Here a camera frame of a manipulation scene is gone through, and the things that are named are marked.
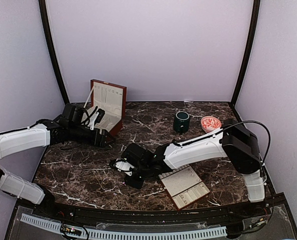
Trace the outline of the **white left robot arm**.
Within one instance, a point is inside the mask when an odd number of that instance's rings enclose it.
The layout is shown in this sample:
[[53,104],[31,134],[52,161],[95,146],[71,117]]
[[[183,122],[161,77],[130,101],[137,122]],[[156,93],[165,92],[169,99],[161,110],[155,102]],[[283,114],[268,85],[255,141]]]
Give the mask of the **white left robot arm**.
[[[34,125],[0,132],[0,160],[9,155],[52,146],[67,141],[105,147],[114,137],[105,129],[84,125],[62,126],[54,120],[41,119]],[[59,214],[59,206],[53,203],[54,196],[44,187],[29,182],[0,166],[0,191],[35,205],[48,218]]]

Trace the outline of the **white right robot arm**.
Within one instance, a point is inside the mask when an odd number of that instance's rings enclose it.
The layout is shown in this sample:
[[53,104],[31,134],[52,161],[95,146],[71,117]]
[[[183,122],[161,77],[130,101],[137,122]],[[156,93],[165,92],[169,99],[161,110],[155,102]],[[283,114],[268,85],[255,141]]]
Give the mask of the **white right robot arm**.
[[207,134],[182,142],[161,145],[151,152],[136,143],[124,150],[121,159],[128,163],[127,185],[141,189],[146,178],[172,172],[184,165],[214,158],[228,158],[242,174],[248,199],[243,212],[254,217],[263,209],[265,187],[262,174],[264,158],[260,156],[257,136],[244,125],[227,119],[223,126]]

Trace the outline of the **red jewelry tray insert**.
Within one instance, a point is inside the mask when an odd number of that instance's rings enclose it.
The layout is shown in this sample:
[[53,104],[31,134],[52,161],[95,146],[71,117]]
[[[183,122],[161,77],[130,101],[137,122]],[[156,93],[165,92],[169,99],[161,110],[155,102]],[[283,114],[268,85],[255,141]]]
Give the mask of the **red jewelry tray insert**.
[[161,183],[177,210],[182,210],[206,197],[210,190],[190,165],[159,176]]

